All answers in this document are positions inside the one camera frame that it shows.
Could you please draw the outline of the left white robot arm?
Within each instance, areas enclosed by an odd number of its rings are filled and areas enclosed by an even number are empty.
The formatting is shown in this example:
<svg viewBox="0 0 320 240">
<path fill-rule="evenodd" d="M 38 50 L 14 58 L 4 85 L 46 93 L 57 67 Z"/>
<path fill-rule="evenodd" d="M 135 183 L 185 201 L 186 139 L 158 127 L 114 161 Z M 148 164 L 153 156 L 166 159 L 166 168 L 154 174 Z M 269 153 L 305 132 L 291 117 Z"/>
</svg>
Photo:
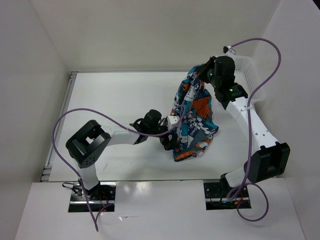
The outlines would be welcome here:
<svg viewBox="0 0 320 240">
<path fill-rule="evenodd" d="M 96 173 L 95 163 L 106 147 L 112 145 L 137 145 L 145 142 L 150 135 L 159 138 L 166 151 L 178 146 L 178 135 L 174 126 L 179 117 L 162 118 L 157 110 L 151 109 L 143 118 L 129 124 L 127 128 L 103 128 L 96 120 L 88 121 L 65 144 L 69 155 L 74 159 L 79 180 L 83 182 L 82 194 L 95 200 L 104 190 Z"/>
</svg>

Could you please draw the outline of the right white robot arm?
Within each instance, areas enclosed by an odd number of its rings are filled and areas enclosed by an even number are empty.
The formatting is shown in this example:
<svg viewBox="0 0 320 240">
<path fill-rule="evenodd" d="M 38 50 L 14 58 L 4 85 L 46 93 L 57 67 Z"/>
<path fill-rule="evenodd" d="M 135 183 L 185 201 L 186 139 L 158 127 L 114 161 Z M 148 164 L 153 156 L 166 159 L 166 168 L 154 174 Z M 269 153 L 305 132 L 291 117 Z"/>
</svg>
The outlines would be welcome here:
<svg viewBox="0 0 320 240">
<path fill-rule="evenodd" d="M 200 80 L 211 84 L 215 98 L 234 118 L 251 148 L 243 167 L 221 176 L 219 191 L 230 197 L 242 183 L 258 183 L 285 172 L 291 149 L 267 129 L 248 102 L 245 89 L 235 81 L 235 62 L 229 56 L 210 57 L 196 69 Z"/>
</svg>

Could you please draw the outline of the colourful patterned shorts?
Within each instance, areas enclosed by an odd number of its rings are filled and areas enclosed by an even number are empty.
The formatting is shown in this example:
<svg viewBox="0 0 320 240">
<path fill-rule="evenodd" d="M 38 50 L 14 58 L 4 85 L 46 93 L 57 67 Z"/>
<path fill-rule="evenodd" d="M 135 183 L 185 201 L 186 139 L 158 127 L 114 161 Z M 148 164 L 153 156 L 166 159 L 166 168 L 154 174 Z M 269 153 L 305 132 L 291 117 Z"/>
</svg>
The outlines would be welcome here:
<svg viewBox="0 0 320 240">
<path fill-rule="evenodd" d="M 197 77 L 198 67 L 189 70 L 173 100 L 173 116 L 182 116 L 183 110 L 178 106 L 184 105 L 186 109 L 181 125 L 175 128 L 178 136 L 178 146 L 173 149 L 175 162 L 202 155 L 219 130 L 213 123 L 212 96 Z"/>
</svg>

